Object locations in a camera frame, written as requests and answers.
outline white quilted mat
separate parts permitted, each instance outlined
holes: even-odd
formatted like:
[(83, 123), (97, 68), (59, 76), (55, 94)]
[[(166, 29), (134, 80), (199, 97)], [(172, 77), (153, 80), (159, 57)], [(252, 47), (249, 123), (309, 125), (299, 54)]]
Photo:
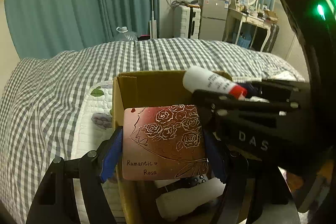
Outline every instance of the white quilted mat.
[[(105, 81), (91, 87), (85, 94), (76, 123), (71, 159), (81, 158), (90, 150), (96, 150), (102, 141), (112, 133), (112, 81)], [(85, 210), (79, 179), (73, 180), (76, 203), (81, 223), (89, 223)], [(118, 184), (105, 182), (103, 190), (111, 211), (118, 223), (125, 223), (121, 207)]]

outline green led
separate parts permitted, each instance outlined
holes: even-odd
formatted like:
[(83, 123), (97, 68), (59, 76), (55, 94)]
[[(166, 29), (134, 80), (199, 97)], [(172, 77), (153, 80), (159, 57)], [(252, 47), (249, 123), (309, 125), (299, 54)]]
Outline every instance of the green led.
[(323, 18), (323, 20), (325, 20), (326, 18), (324, 16), (324, 9), (323, 9), (321, 4), (317, 5), (317, 11), (319, 12), (319, 14)]

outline checkered bedspread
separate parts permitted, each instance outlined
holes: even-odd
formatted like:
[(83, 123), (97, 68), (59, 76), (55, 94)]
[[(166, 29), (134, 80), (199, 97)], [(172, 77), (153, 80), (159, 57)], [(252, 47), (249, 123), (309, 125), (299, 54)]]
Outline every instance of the checkered bedspread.
[(85, 91), (123, 71), (186, 70), (192, 65), (224, 70), (236, 81), (280, 73), (303, 80), (275, 55), (184, 38), (110, 42), (48, 60), (21, 60), (0, 102), (0, 198), (14, 219), (26, 221), (55, 155), (70, 158)]

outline rose bouquet illustration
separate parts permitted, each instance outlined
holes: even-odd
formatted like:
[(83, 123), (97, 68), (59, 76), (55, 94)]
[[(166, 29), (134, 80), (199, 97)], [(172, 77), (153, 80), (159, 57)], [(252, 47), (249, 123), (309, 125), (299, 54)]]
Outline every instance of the rose bouquet illustration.
[(175, 178), (207, 172), (196, 106), (147, 107), (136, 112), (137, 121), (130, 138), (160, 158), (176, 161), (179, 168)]

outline cardboard box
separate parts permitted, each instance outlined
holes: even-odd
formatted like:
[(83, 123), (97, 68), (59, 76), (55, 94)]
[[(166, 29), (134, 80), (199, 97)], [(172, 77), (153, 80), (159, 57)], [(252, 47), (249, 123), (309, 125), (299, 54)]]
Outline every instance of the cardboard box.
[[(217, 72), (228, 79), (227, 73)], [(113, 81), (113, 126), (122, 126), (124, 110), (131, 107), (192, 104), (191, 93), (182, 85), (184, 71), (139, 71), (121, 73)], [(169, 223), (159, 214), (155, 199), (160, 192), (152, 181), (122, 178), (122, 164), (117, 166), (119, 193), (128, 224)], [(210, 223), (215, 212), (180, 217), (174, 223)]]

